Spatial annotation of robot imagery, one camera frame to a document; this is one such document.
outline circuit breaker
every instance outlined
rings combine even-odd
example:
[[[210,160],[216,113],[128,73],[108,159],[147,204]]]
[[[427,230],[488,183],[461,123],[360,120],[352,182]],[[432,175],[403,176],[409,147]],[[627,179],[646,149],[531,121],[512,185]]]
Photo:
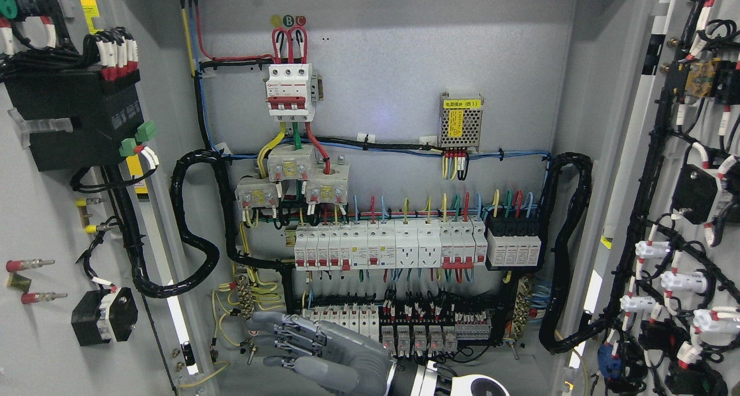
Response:
[[[270,65],[266,82],[270,116],[289,123],[313,121],[312,75],[312,64]]]

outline green terminal connector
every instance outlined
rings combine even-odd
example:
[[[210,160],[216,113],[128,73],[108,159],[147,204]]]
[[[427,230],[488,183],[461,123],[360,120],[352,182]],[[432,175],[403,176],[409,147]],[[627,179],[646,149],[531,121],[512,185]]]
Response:
[[[145,143],[153,139],[157,133],[157,125],[153,121],[147,121],[136,130],[136,141]]]
[[[123,157],[134,156],[134,154],[136,154],[134,148],[136,148],[136,140],[134,138],[126,138],[121,141],[119,153],[121,153],[121,156]]]

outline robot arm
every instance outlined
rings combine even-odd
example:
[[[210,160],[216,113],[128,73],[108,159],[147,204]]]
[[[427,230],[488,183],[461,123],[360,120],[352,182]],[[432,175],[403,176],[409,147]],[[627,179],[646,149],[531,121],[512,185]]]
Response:
[[[327,321],[312,322],[298,315],[256,312],[250,330],[267,332],[257,346],[288,352],[266,357],[270,367],[291,369],[337,394],[359,396],[509,396],[496,380],[483,375],[446,377],[436,364],[394,361],[372,338]]]

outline miniature circuit breaker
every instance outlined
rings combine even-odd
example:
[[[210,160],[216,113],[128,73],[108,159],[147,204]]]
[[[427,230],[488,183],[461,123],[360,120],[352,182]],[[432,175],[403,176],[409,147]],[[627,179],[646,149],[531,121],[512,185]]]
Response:
[[[292,145],[278,146],[267,157],[267,172],[272,182],[309,180],[314,168],[314,146],[296,150]]]
[[[246,209],[272,208],[277,209],[280,197],[278,196],[278,184],[257,179],[255,177],[243,177],[236,186],[235,195],[242,209],[243,218],[246,219]]]
[[[346,205],[348,178],[349,165],[332,165],[330,175],[318,172],[314,174],[306,182],[306,197],[309,200],[309,206],[315,206],[318,203]]]
[[[482,122],[481,94],[439,95],[439,147],[477,149]]]
[[[265,84],[270,116],[281,122],[313,121],[312,75],[312,64],[270,65]]]

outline black switch box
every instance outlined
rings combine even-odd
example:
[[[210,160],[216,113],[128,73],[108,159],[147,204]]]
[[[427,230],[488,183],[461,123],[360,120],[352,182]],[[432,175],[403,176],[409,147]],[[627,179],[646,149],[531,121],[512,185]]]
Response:
[[[34,133],[30,149],[39,171],[116,165],[121,141],[143,124],[135,83],[138,70],[112,82],[100,66],[62,72],[32,72],[5,86],[24,120],[69,117],[72,132]]]

